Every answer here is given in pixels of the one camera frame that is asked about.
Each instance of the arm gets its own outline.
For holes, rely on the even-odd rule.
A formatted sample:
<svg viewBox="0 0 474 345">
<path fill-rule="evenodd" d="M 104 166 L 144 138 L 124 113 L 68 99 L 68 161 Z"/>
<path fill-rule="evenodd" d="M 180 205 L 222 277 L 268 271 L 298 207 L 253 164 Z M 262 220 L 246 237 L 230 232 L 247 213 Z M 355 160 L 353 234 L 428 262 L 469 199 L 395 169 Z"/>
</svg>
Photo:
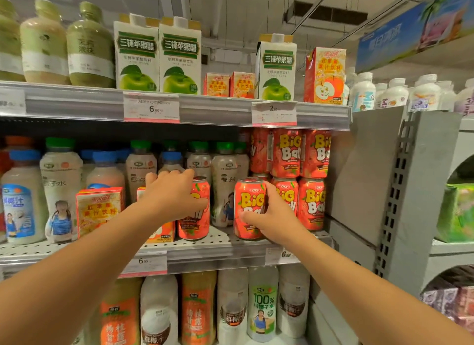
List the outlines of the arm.
<svg viewBox="0 0 474 345">
<path fill-rule="evenodd" d="M 110 285 L 164 223 L 207 206 L 193 170 L 146 175 L 146 192 L 104 226 L 0 283 L 0 344 L 73 342 Z"/>
<path fill-rule="evenodd" d="M 472 345 L 466 330 L 308 232 L 267 185 L 266 214 L 244 212 L 244 221 L 293 252 L 341 312 L 364 345 Z"/>
</svg>

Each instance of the hand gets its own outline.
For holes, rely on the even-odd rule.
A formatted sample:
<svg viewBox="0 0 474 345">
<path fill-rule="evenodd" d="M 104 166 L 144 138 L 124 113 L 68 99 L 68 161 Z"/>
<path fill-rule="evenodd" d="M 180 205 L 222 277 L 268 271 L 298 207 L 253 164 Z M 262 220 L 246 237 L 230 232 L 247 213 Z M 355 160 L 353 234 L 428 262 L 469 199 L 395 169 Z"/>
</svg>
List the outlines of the hand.
<svg viewBox="0 0 474 345">
<path fill-rule="evenodd" d="M 146 191 L 140 199 L 146 211 L 152 211 L 163 223 L 183 219 L 208 206 L 208 199 L 191 196 L 194 170 L 172 172 L 163 170 L 160 174 L 148 173 L 145 177 Z"/>
<path fill-rule="evenodd" d="M 293 242 L 301 234 L 307 233 L 293 210 L 278 194 L 275 185 L 264 181 L 268 194 L 268 209 L 265 214 L 244 211 L 240 218 L 247 224 L 256 226 L 270 240 L 283 246 Z"/>
</svg>

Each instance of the white bottle cap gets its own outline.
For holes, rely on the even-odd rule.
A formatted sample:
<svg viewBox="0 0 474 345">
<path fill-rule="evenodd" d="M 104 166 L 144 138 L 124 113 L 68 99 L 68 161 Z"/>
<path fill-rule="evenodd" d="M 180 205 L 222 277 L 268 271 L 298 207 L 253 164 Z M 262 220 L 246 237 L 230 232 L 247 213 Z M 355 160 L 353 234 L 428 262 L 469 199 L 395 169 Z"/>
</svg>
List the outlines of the white bottle cap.
<svg viewBox="0 0 474 345">
<path fill-rule="evenodd" d="M 146 27 L 146 18 L 143 15 L 130 13 L 130 24 Z"/>
<path fill-rule="evenodd" d="M 393 88 L 394 86 L 401 86 L 401 85 L 405 85 L 405 78 L 393 78 L 388 83 L 389 88 Z"/>
<path fill-rule="evenodd" d="M 273 33 L 272 43 L 285 43 L 285 35 L 280 33 Z"/>
<path fill-rule="evenodd" d="M 466 88 L 472 88 L 474 87 L 474 78 L 467 79 L 466 80 Z"/>
<path fill-rule="evenodd" d="M 436 74 L 425 74 L 418 79 L 418 85 L 436 83 L 438 76 Z"/>
<path fill-rule="evenodd" d="M 173 26 L 178 28 L 189 28 L 189 23 L 186 18 L 183 17 L 173 17 Z"/>
<path fill-rule="evenodd" d="M 367 72 L 367 73 L 360 73 L 358 75 L 357 81 L 358 82 L 363 82 L 365 80 L 368 80 L 369 82 L 372 81 L 372 73 Z"/>
<path fill-rule="evenodd" d="M 441 89 L 449 90 L 451 88 L 451 80 L 440 80 L 436 82 L 436 85 L 439 85 Z"/>
<path fill-rule="evenodd" d="M 387 83 L 377 83 L 375 85 L 375 90 L 378 92 L 378 91 L 381 91 L 381 90 L 387 90 Z"/>
</svg>

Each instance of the price tag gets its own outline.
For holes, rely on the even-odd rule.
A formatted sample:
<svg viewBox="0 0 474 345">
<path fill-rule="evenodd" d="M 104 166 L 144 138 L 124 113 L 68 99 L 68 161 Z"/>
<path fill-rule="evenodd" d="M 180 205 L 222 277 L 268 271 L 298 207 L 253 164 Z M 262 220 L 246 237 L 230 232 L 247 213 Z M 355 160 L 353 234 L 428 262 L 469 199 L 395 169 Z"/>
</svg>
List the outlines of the price tag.
<svg viewBox="0 0 474 345">
<path fill-rule="evenodd" d="M 18 89 L 0 90 L 0 115 L 18 116 L 27 114 L 25 92 Z"/>
<path fill-rule="evenodd" d="M 179 123 L 179 96 L 123 92 L 123 114 L 127 122 Z"/>
<path fill-rule="evenodd" d="M 299 259 L 292 253 L 282 248 L 266 248 L 265 265 L 281 265 L 299 263 Z"/>
<path fill-rule="evenodd" d="M 168 273 L 168 258 L 166 251 L 143 254 L 133 258 L 119 278 L 135 278 L 138 276 L 161 275 Z"/>
<path fill-rule="evenodd" d="M 296 126 L 296 101 L 253 102 L 253 126 Z"/>
</svg>

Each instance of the green bottle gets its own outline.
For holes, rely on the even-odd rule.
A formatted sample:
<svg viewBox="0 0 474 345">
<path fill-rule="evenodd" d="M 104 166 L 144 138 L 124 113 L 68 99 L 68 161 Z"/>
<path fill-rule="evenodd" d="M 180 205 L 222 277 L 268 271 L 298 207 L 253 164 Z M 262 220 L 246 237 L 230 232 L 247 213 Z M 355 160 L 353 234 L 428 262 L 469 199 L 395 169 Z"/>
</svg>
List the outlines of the green bottle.
<svg viewBox="0 0 474 345">
<path fill-rule="evenodd" d="M 114 38 L 101 24 L 102 10 L 88 1 L 82 19 L 67 30 L 67 53 L 72 85 L 115 88 Z"/>
<path fill-rule="evenodd" d="M 21 57 L 28 83 L 71 84 L 67 68 L 66 30 L 54 3 L 35 0 L 38 17 L 20 26 Z"/>
<path fill-rule="evenodd" d="M 0 0 L 0 80 L 24 82 L 20 25 L 9 0 Z"/>
</svg>

